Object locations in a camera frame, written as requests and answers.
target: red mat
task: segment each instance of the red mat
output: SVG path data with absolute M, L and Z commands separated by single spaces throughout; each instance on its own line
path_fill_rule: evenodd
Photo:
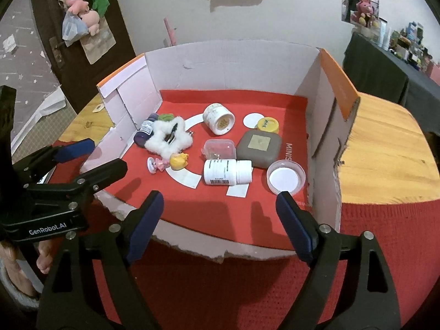
M 67 182 L 84 159 L 60 164 L 51 182 Z M 371 230 L 386 257 L 399 298 L 402 324 L 421 306 L 440 275 L 440 200 L 404 205 L 342 205 L 341 232 Z M 91 231 L 116 219 L 94 202 Z M 287 314 L 308 267 L 297 257 L 275 261 L 226 259 L 217 264 L 150 242 L 131 272 L 164 330 L 269 330 Z M 331 317 L 342 286 L 338 269 L 322 320 Z M 102 273 L 96 278 L 104 289 Z M 107 315 L 117 320 L 109 294 L 101 293 Z
M 201 175 L 205 157 L 201 149 L 206 140 L 231 139 L 238 144 L 249 129 L 243 118 L 253 112 L 279 121 L 282 146 L 279 159 L 285 158 L 287 143 L 292 144 L 292 160 L 307 173 L 307 133 L 305 109 L 307 99 L 279 93 L 251 90 L 181 91 L 162 90 L 163 103 L 158 113 L 173 113 L 184 119 L 203 113 L 211 104 L 222 104 L 235 115 L 235 125 L 226 135 L 218 137 L 204 123 L 191 128 L 194 143 L 185 150 L 189 156 L 187 169 Z M 266 171 L 254 169 L 246 198 L 226 196 L 228 186 L 207 186 L 203 178 L 196 189 L 181 185 L 166 172 L 154 175 L 147 170 L 147 150 L 133 144 L 123 156 L 128 172 L 124 179 L 106 189 L 117 198 L 139 207 L 152 189 L 164 195 L 162 219 L 180 226 L 231 241 L 257 246 L 292 249 L 276 215 L 276 196 L 269 190 Z M 306 209 L 307 189 L 295 195 L 295 200 Z

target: purple bottle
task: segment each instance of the purple bottle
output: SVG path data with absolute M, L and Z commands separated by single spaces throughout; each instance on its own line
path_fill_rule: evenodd
M 151 113 L 146 121 L 144 121 L 139 131 L 133 137 L 135 144 L 141 148 L 145 148 L 145 142 L 153 136 L 153 123 L 159 118 L 156 113 Z

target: gray tablecloth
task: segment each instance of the gray tablecloth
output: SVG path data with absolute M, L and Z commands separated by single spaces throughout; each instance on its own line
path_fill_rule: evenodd
M 360 92 L 403 105 L 424 132 L 440 135 L 440 86 L 359 33 L 345 51 L 344 71 Z

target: dark brown door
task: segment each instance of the dark brown door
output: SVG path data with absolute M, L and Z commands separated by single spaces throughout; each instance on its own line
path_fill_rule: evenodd
M 57 63 L 49 39 L 62 42 L 62 21 L 65 12 L 58 0 L 31 0 L 38 32 L 52 70 L 73 109 L 79 113 L 98 93 L 96 84 L 124 63 L 135 57 L 117 0 L 109 0 L 105 18 L 116 44 L 93 65 L 89 63 L 79 41 L 58 47 L 62 63 Z

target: wooden table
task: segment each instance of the wooden table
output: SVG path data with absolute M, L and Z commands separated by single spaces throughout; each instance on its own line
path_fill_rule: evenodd
M 440 198 L 440 177 L 419 125 L 402 106 L 360 93 L 357 117 L 338 168 L 343 203 L 398 204 Z M 113 123 L 98 94 L 59 138 L 104 137 Z

